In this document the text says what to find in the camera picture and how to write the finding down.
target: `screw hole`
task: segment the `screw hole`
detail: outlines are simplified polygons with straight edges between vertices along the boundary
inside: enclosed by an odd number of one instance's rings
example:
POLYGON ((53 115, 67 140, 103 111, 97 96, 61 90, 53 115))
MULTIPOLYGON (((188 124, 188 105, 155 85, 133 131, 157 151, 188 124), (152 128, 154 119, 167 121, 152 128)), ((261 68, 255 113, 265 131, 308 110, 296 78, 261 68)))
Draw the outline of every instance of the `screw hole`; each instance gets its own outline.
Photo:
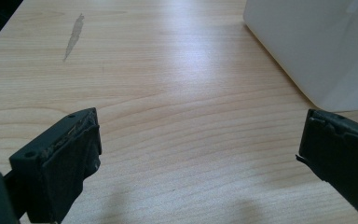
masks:
POLYGON ((33 151, 31 151, 31 152, 27 152, 27 153, 25 153, 25 157, 26 158, 30 158, 30 157, 33 157, 34 155, 36 155, 36 153, 34 153, 33 151))

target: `wooden table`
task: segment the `wooden table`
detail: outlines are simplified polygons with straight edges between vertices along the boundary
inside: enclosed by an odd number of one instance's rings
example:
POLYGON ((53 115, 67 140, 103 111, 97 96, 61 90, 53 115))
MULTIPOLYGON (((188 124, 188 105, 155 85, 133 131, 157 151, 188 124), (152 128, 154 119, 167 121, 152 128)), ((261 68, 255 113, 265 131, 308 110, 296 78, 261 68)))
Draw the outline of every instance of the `wooden table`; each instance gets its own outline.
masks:
POLYGON ((246 28, 244 7, 24 0, 0 33, 0 172, 95 106, 102 166, 63 223, 358 223, 295 160, 314 105, 246 28))

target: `white object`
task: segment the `white object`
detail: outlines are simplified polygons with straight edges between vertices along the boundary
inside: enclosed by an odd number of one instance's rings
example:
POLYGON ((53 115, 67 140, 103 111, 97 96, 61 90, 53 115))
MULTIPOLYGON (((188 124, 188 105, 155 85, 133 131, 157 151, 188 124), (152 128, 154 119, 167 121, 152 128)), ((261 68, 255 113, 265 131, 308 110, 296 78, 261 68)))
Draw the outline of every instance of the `white object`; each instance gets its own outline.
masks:
POLYGON ((313 103, 358 110, 358 0, 248 0, 243 18, 313 103))

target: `wood grain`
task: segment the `wood grain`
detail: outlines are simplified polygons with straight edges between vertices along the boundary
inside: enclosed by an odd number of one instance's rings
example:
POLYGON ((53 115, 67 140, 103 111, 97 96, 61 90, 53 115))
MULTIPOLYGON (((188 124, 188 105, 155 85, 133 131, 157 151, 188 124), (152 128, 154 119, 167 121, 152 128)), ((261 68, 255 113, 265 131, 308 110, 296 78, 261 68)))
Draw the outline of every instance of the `wood grain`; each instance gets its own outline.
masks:
POLYGON ((63 223, 358 223, 295 160, 314 105, 246 28, 244 7, 24 0, 0 33, 0 172, 61 117, 95 106, 102 166, 63 223))

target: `light wood surface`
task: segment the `light wood surface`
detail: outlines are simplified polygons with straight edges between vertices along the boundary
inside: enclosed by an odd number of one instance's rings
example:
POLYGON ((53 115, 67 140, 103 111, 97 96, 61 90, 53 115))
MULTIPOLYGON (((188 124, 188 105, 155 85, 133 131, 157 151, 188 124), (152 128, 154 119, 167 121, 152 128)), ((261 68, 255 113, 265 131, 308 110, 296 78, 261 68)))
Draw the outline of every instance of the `light wood surface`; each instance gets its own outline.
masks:
MULTIPOLYGON (((358 223, 295 160, 314 105, 246 28, 244 7, 24 0, 0 33, 0 172, 94 106, 102 166, 63 223, 358 223)), ((358 122, 358 111, 342 115, 358 122)))

